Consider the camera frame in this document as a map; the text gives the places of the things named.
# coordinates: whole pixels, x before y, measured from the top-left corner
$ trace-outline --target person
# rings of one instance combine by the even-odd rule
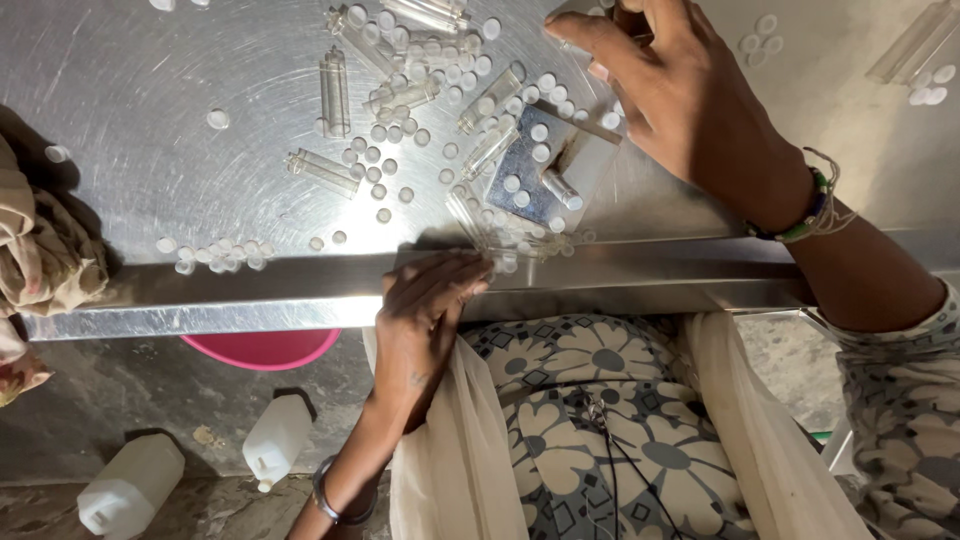
[[[700,7],[623,0],[619,9],[644,12],[655,36],[649,45],[608,18],[573,12],[547,18],[545,29],[592,54],[589,72],[619,96],[630,140],[761,231],[804,220],[817,199],[804,152],[773,127]],[[848,222],[786,246],[841,344],[855,463],[869,479],[857,510],[875,537],[958,538],[956,292],[864,219]],[[479,255],[445,253],[385,276],[373,389],[321,477],[326,503],[341,516],[368,510],[398,441],[423,423],[464,302],[487,288],[490,269]],[[530,538],[757,537],[704,404],[672,375],[671,335],[644,319],[600,315],[465,334],[503,405]],[[590,422],[577,420],[587,417],[585,396],[609,409],[618,459],[608,458]],[[551,508],[611,492],[614,516],[567,512],[561,530]],[[334,524],[316,502],[306,503],[289,538],[361,537],[355,520]],[[665,511],[650,511],[658,504]]]

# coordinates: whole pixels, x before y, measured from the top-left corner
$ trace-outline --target white plastic bottle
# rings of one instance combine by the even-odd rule
[[[257,489],[267,493],[287,476],[309,432],[310,411],[300,396],[280,396],[267,406],[243,443]]]
[[[77,496],[81,523],[106,540],[143,532],[183,476],[183,461],[163,433],[127,443]]]

